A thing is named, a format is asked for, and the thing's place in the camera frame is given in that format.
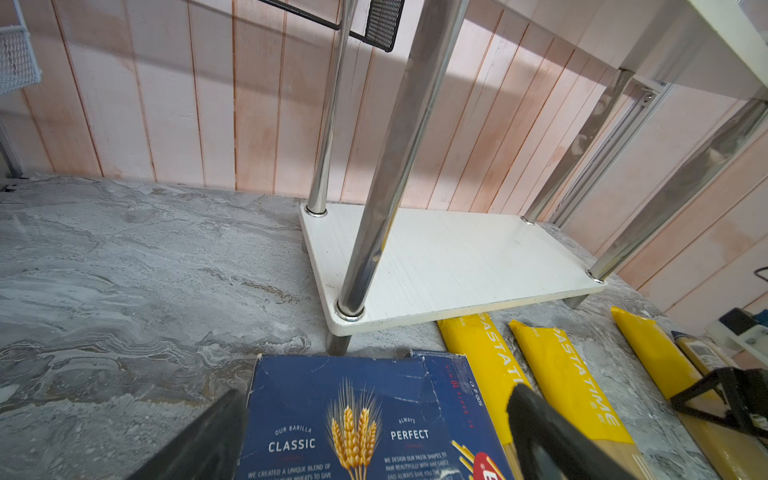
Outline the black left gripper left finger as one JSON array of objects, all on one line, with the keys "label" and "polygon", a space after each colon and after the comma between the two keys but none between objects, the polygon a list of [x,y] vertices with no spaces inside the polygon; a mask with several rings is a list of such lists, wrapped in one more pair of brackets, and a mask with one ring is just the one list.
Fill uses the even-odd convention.
[{"label": "black left gripper left finger", "polygon": [[247,395],[229,390],[129,477],[233,479],[247,417]]}]

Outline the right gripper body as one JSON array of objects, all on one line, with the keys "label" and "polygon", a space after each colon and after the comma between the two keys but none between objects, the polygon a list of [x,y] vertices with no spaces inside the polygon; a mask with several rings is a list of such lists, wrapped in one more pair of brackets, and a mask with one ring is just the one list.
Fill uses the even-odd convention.
[{"label": "right gripper body", "polygon": [[[694,401],[714,392],[725,406],[722,414],[705,410]],[[752,436],[766,437],[767,428],[754,418],[767,418],[767,371],[724,367],[713,370],[670,399],[672,407],[686,415]]]}]

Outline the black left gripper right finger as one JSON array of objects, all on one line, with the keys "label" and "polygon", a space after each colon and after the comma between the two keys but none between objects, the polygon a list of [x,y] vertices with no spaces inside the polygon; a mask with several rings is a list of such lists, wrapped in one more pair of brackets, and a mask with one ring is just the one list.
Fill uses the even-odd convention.
[{"label": "black left gripper right finger", "polygon": [[631,479],[633,475],[526,385],[507,404],[524,479]]}]

